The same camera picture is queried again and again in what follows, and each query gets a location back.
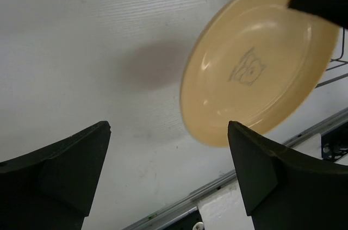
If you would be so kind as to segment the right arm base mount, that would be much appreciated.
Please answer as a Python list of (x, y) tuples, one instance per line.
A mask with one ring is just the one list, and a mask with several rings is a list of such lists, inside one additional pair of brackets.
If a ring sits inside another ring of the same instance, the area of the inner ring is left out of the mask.
[(347, 155), (347, 122), (321, 137), (321, 157), (336, 162)]

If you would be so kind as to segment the yellow plate with drawing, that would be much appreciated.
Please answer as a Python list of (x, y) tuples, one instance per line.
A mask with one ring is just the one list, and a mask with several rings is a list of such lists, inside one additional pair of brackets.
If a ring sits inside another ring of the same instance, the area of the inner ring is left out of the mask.
[(184, 125), (199, 142), (228, 146), (230, 121), (265, 134), (317, 86), (340, 27), (289, 1), (231, 0), (200, 34), (180, 91)]

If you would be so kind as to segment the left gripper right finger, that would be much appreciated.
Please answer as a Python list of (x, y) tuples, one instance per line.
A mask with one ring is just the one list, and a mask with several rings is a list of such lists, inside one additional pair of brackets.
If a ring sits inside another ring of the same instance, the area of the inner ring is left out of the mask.
[(239, 122), (228, 141), (255, 229), (347, 229), (347, 166), (263, 137)]

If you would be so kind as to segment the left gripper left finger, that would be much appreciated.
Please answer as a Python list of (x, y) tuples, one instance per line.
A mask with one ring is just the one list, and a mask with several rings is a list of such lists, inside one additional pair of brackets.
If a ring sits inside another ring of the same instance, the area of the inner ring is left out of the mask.
[(1, 162), (1, 229), (81, 229), (110, 141), (107, 121)]

